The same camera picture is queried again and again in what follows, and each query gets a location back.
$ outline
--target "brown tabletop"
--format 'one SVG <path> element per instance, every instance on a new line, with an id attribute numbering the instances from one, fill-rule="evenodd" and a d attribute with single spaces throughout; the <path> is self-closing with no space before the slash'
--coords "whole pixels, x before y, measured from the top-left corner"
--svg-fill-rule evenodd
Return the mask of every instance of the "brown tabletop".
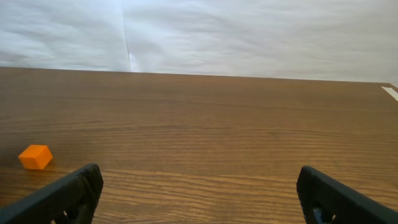
<path id="1" fill-rule="evenodd" d="M 310 165 L 398 210 L 387 83 L 0 68 L 0 206 L 95 162 L 93 223 L 304 223 Z M 17 156 L 46 144 L 54 159 Z"/>

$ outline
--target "wood grain surface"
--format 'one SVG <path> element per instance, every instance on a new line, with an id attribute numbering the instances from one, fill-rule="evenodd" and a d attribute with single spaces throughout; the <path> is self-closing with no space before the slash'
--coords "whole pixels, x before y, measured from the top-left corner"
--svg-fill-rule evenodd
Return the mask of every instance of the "wood grain surface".
<path id="1" fill-rule="evenodd" d="M 0 206 L 99 165 L 93 223 L 304 223 L 310 165 L 398 210 L 387 83 L 0 68 Z M 17 156 L 46 144 L 54 160 Z"/>

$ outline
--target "orange block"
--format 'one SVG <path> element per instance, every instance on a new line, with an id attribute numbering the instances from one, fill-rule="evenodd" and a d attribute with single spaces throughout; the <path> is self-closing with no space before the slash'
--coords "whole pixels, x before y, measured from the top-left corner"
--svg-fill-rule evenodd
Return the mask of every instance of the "orange block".
<path id="1" fill-rule="evenodd" d="M 26 169 L 44 169 L 52 160 L 52 154 L 45 145 L 30 145 L 18 158 Z"/>

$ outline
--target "white backdrop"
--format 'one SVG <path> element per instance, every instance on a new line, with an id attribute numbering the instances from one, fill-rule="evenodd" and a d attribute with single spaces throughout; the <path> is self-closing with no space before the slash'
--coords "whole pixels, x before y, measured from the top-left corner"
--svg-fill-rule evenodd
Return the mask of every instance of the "white backdrop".
<path id="1" fill-rule="evenodd" d="M 393 0 L 0 0 L 0 19 L 1 66 L 398 84 Z"/>

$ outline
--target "orange cube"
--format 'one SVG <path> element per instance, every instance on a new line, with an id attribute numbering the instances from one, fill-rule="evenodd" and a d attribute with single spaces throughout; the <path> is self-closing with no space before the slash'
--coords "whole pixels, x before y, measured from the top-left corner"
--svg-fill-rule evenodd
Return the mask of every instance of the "orange cube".
<path id="1" fill-rule="evenodd" d="M 52 160 L 52 154 L 45 145 L 30 145 L 18 158 L 26 169 L 44 169 Z"/>

